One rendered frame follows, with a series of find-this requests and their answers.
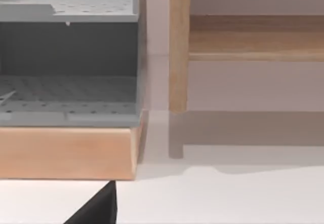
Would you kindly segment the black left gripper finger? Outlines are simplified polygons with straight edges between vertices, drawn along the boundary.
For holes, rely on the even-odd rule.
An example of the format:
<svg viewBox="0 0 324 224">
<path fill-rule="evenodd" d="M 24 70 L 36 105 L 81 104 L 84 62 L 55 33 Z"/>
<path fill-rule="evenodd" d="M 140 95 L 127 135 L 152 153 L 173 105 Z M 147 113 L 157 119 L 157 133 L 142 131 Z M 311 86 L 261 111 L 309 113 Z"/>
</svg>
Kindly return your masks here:
<svg viewBox="0 0 324 224">
<path fill-rule="evenodd" d="M 64 224 L 116 224 L 116 181 L 109 181 Z"/>
</svg>

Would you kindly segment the pale wooden drawer front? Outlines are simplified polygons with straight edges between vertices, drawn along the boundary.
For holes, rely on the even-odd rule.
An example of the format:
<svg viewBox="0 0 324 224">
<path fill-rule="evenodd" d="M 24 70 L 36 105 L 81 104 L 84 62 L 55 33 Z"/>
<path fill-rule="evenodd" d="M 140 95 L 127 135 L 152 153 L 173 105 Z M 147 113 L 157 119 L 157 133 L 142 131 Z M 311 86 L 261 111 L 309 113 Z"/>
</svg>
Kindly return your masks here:
<svg viewBox="0 0 324 224">
<path fill-rule="evenodd" d="M 131 128 L 0 127 L 0 179 L 133 180 L 148 112 Z"/>
</svg>

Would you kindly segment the wooden open shelf unit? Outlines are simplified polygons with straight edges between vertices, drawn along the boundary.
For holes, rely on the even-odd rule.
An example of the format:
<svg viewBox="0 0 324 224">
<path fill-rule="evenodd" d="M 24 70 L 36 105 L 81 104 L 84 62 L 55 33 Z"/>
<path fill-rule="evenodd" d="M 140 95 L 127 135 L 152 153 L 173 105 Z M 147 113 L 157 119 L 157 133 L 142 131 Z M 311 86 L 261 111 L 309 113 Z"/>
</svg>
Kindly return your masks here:
<svg viewBox="0 0 324 224">
<path fill-rule="evenodd" d="M 170 0 L 172 112 L 324 111 L 324 0 Z"/>
</svg>

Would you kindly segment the grey pierced shelf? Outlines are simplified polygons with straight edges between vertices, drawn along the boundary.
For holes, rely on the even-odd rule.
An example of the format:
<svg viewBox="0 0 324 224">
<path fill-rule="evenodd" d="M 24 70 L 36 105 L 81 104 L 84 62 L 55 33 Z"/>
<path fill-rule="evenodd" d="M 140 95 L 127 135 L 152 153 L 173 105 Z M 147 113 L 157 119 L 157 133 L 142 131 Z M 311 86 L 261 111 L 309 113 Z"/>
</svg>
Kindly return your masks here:
<svg viewBox="0 0 324 224">
<path fill-rule="evenodd" d="M 0 22 L 133 23 L 140 0 L 0 0 Z"/>
</svg>

